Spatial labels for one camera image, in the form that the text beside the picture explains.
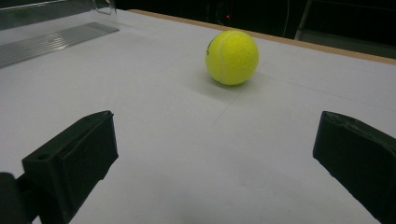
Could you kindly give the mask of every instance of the wooden table edge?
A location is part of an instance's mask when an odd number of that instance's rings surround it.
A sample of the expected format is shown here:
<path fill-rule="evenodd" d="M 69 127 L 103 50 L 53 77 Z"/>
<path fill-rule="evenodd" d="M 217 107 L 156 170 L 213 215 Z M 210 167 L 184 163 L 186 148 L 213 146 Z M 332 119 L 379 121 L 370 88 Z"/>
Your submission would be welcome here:
<path fill-rule="evenodd" d="M 235 29 L 233 27 L 221 26 L 221 25 L 216 25 L 216 24 L 207 23 L 207 22 L 203 22 L 203 21 L 194 21 L 194 20 L 189 20 L 189 19 L 184 19 L 184 18 L 179 18 L 179 17 L 174 17 L 174 16 L 168 16 L 168 15 L 163 15 L 163 14 L 159 14 L 159 13 L 155 13 L 155 12 L 139 10 L 139 9 L 130 9 L 128 11 L 137 13 L 137 14 L 141 14 L 141 15 L 154 17 L 154 18 L 160 18 L 160 19 L 165 19 L 165 20 L 169 20 L 169 21 L 184 22 L 184 23 L 191 24 L 191 25 L 197 25 L 197 26 L 212 28 L 212 29 L 221 30 L 221 31 Z M 338 55 L 343 55 L 343 56 L 347 56 L 347 57 L 353 57 L 353 58 L 373 61 L 373 62 L 377 62 L 377 63 L 388 63 L 388 64 L 396 65 L 396 60 L 391 59 L 391 58 L 385 58 L 385 57 L 355 52 L 355 51 L 346 50 L 346 49 L 337 49 L 337 48 L 332 48 L 332 47 L 327 47 L 327 46 L 321 46 L 321 45 L 317 45 L 317 44 L 311 44 L 311 43 L 307 43 L 307 42 L 303 42 L 303 41 L 287 39 L 287 38 L 273 36 L 273 35 L 265 35 L 265 34 L 261 34 L 261 33 L 251 32 L 251 31 L 245 31 L 245 32 L 247 32 L 251 36 L 254 36 L 257 38 L 275 41 L 275 42 L 282 43 L 282 44 L 293 45 L 293 46 L 302 47 L 302 48 L 306 48 L 306 49 L 315 49 L 315 50 L 319 50 L 319 51 L 326 52 L 326 53 L 338 54 Z"/>

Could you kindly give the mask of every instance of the tennis ball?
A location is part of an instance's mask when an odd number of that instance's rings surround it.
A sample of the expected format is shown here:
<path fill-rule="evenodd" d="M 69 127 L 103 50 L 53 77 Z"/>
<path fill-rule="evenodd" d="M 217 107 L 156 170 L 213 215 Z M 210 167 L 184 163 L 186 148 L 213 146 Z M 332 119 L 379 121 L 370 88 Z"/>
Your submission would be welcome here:
<path fill-rule="evenodd" d="M 259 62 L 259 50 L 250 35 L 236 30 L 224 31 L 207 46 L 205 62 L 216 81 L 237 85 L 253 75 Z"/>

